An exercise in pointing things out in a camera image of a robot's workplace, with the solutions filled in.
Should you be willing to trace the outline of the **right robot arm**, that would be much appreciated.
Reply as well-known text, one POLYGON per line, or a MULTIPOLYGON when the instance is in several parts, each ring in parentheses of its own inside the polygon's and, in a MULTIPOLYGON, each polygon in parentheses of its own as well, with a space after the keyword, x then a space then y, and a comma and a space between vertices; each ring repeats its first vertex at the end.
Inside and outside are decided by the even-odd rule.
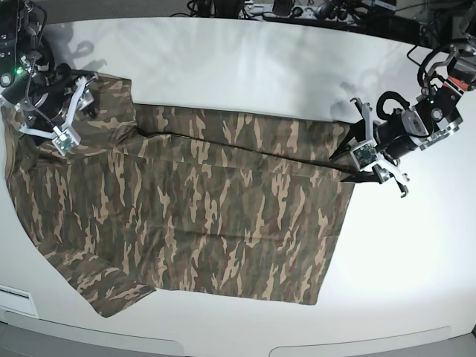
POLYGON ((56 63, 47 20, 33 1, 1 2, 1 105, 24 115, 21 133, 61 139, 73 132, 77 112, 96 117, 89 86, 98 76, 56 63))

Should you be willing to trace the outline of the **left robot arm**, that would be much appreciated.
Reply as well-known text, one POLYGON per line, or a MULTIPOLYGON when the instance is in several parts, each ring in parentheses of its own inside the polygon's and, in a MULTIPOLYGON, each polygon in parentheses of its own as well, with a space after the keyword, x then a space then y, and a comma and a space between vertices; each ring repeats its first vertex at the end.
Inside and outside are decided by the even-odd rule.
POLYGON ((361 120, 330 156, 335 162, 349 157, 352 167, 342 168, 346 182, 383 184, 394 179, 403 196, 408 194, 408 175, 401 158, 425 150, 453 135, 463 122, 457 109, 462 96, 475 90, 475 35, 467 33, 429 53, 418 65, 421 89, 415 104, 394 91, 383 93, 375 107, 354 97, 361 120))

